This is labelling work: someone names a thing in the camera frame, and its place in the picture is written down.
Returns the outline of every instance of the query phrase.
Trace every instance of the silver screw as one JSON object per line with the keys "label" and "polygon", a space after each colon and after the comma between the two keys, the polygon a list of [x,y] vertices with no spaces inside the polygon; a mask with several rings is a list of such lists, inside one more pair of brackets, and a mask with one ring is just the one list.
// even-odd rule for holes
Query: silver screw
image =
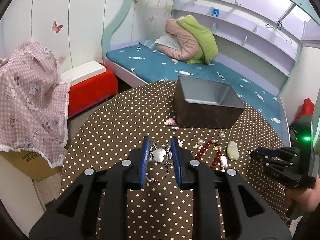
{"label": "silver screw", "polygon": [[91,169],[91,168],[88,168],[84,171],[84,174],[87,175],[87,176],[90,176],[94,173],[94,170]]}
{"label": "silver screw", "polygon": [[198,160],[191,160],[191,161],[190,161],[190,164],[191,164],[192,166],[196,167],[196,166],[199,166],[199,165],[200,165],[200,162],[199,162]]}
{"label": "silver screw", "polygon": [[227,170],[227,173],[230,175],[230,176],[235,176],[237,174],[237,172],[234,170],[234,169],[228,169]]}
{"label": "silver screw", "polygon": [[131,165],[131,161],[130,161],[130,160],[123,160],[123,161],[121,162],[121,164],[122,164],[122,166],[128,167],[128,166]]}

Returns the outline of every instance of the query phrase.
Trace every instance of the polka dot tablecloth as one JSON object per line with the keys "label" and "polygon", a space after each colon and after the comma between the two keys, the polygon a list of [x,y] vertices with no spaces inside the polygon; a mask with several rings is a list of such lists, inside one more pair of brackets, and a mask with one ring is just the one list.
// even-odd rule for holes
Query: polka dot tablecloth
{"label": "polka dot tablecloth", "polygon": [[[230,168],[239,174],[286,221],[284,187],[262,173],[262,165],[250,159],[247,151],[259,146],[282,147],[282,142],[271,125],[256,110],[245,104],[245,110],[226,136],[218,137],[220,129],[180,128],[171,130],[163,125],[174,116],[173,95],[176,82],[154,82],[133,88],[106,102],[83,124],[72,141],[62,170],[61,193],[86,168],[97,171],[108,169],[126,159],[130,150],[141,146],[143,137],[149,136],[158,147],[170,142],[172,136],[183,140],[183,147],[195,155],[197,140],[219,139],[226,154],[229,141],[235,141],[240,159],[228,160]],[[216,151],[211,145],[201,161],[209,166]],[[159,182],[146,181],[141,191],[128,190],[128,237],[132,239],[191,239],[193,223],[193,191],[180,190],[173,168],[165,180],[165,168],[157,163],[148,165],[147,175]],[[221,236],[224,236],[223,215],[220,213]],[[97,237],[103,227],[98,220]]]}

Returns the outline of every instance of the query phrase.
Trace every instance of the white pillow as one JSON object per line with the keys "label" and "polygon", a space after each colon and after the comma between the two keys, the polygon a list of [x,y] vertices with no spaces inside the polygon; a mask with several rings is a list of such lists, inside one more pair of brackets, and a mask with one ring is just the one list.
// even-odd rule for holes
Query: white pillow
{"label": "white pillow", "polygon": [[171,33],[167,33],[161,36],[159,39],[155,41],[155,43],[167,46],[169,48],[181,50],[181,46],[178,42],[177,37],[173,36]]}

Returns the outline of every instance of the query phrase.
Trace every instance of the mattress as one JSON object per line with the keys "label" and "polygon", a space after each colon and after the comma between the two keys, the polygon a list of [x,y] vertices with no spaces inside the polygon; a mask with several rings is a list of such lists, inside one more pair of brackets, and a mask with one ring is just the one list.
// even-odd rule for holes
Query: mattress
{"label": "mattress", "polygon": [[213,61],[207,64],[175,63],[171,57],[143,45],[130,46],[107,53],[107,58],[135,73],[142,80],[177,80],[179,75],[192,75],[230,84],[238,97],[255,108],[281,137],[280,105],[277,98],[231,68]]}

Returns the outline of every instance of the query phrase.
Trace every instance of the plaid blanket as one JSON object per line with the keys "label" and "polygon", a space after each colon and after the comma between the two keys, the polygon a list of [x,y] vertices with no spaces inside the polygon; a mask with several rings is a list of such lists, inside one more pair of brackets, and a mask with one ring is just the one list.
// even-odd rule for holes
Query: plaid blanket
{"label": "plaid blanket", "polygon": [[58,61],[38,42],[0,59],[0,150],[35,151],[63,165],[71,83],[58,82]]}

